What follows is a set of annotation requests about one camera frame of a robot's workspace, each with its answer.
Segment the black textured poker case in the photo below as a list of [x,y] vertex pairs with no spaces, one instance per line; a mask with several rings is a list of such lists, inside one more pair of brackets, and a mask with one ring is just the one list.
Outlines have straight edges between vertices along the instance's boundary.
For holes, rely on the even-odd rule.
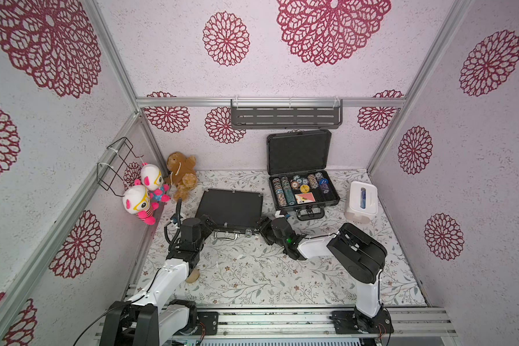
[[236,190],[208,189],[195,215],[193,235],[206,239],[214,232],[252,236],[262,218],[263,194]]

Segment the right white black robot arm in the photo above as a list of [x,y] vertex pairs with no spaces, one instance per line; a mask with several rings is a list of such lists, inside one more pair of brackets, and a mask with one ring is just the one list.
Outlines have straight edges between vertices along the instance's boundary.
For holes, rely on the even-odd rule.
[[394,333],[392,318],[380,300],[380,276],[385,267],[386,248],[351,223],[323,236],[297,234],[284,217],[259,221],[259,233],[268,245],[279,245],[289,258],[302,261],[333,257],[356,281],[356,305],[352,310],[334,311],[330,316],[337,334]]

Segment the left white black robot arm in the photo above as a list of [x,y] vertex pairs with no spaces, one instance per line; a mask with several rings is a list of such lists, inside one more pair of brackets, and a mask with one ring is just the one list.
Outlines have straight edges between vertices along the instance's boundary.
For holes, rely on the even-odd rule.
[[116,301],[105,314],[99,344],[163,345],[176,333],[190,333],[198,324],[193,302],[168,302],[200,260],[205,240],[217,225],[208,217],[177,223],[179,241],[172,241],[167,259],[154,278],[128,301]]

